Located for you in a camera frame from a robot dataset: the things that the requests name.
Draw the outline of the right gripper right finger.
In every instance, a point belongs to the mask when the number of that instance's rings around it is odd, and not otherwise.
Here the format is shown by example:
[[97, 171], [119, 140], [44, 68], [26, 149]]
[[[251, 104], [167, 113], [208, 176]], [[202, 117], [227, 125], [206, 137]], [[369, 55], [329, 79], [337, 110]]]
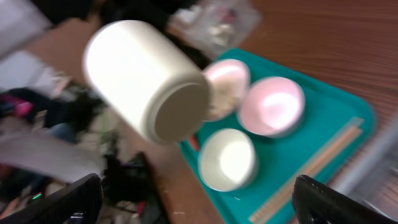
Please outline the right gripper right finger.
[[292, 203], [300, 224], [397, 224], [307, 175], [296, 178]]

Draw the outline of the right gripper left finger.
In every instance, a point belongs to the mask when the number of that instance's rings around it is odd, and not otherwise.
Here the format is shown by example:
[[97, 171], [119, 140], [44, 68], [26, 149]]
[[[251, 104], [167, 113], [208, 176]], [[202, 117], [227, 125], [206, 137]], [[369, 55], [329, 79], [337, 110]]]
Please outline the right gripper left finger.
[[1, 220], [1, 224], [63, 223], [82, 213], [82, 223], [95, 224], [103, 191], [97, 174], [89, 174], [67, 187]]

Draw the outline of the white bowl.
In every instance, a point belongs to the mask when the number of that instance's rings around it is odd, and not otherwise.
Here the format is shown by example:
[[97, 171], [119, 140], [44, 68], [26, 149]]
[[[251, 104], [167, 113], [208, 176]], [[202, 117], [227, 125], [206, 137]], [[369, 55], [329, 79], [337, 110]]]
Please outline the white bowl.
[[267, 77], [255, 82], [238, 110], [240, 125], [269, 138], [286, 136], [299, 125], [305, 111], [305, 95], [295, 81]]
[[212, 190], [232, 192], [250, 185], [257, 176], [259, 158], [249, 136], [237, 129], [221, 129], [204, 143], [198, 155], [198, 173]]

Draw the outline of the white cup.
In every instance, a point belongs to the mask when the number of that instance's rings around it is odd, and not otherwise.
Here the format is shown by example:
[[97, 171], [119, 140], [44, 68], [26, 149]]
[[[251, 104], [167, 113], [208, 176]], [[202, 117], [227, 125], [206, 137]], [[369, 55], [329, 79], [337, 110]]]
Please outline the white cup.
[[200, 68], [146, 22], [100, 28], [85, 47], [82, 69], [99, 96], [146, 141], [182, 141], [206, 118], [210, 86]]

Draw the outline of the white plate with food scraps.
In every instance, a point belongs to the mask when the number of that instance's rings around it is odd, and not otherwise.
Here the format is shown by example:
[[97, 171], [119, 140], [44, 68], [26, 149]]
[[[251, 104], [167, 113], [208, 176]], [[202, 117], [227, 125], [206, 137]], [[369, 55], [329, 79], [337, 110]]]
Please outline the white plate with food scraps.
[[210, 107], [206, 121], [218, 121], [234, 112], [245, 98], [251, 83], [248, 66], [236, 59], [223, 59], [202, 71], [210, 85]]

